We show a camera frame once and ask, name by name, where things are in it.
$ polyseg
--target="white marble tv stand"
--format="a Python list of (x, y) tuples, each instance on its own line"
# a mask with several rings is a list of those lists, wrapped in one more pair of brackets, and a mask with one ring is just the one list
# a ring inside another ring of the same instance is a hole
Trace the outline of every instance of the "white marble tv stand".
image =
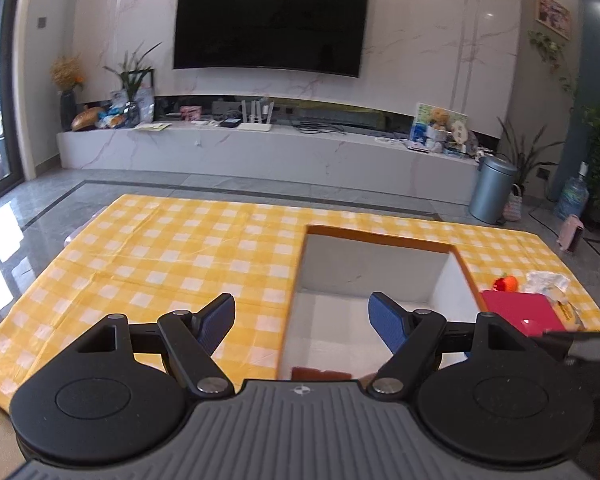
[(360, 134), (302, 134), (173, 123), (58, 134), (63, 168), (173, 171), (301, 182), (468, 204), (477, 164), (418, 153)]

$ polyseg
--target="gray marble floor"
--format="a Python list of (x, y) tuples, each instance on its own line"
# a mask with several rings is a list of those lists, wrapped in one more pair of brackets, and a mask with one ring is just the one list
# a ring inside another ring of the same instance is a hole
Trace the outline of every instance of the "gray marble floor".
[[(145, 171), (55, 170), (0, 200), (0, 322), (62, 250), (65, 238), (123, 194), (312, 206), (485, 225), (466, 206), (390, 194), (269, 180)], [(551, 211), (525, 206), (506, 228), (539, 235), (558, 254)], [(566, 265), (600, 306), (600, 231), (586, 231)]]

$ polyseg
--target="black flat-screen tv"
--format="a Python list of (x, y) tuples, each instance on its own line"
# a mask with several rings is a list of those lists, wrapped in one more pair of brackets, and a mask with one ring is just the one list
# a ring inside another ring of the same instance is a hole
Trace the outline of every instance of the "black flat-screen tv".
[(178, 0), (174, 68), (357, 77), (368, 0)]

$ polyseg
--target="yellow checkered tablecloth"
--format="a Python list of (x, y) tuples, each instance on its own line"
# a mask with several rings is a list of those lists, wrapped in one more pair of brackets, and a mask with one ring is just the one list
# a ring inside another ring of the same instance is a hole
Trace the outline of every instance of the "yellow checkered tablecloth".
[[(0, 325), (0, 406), (70, 342), (113, 312), (155, 322), (235, 296), (235, 325), (214, 359), (240, 387), (273, 379), (283, 347), (306, 226), (327, 225), (455, 245), (480, 290), (503, 272), (571, 279), (568, 297), (588, 330), (600, 310), (537, 236), (373, 214), (125, 195), (47, 267)], [(158, 360), (138, 356), (148, 364)]]

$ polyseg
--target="blue-gray trash can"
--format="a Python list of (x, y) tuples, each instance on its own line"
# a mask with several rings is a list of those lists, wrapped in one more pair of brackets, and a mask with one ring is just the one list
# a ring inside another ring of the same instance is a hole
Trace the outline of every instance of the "blue-gray trash can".
[(469, 213), (487, 224), (495, 224), (502, 216), (517, 170), (510, 162), (488, 155), (480, 160), (478, 171)]

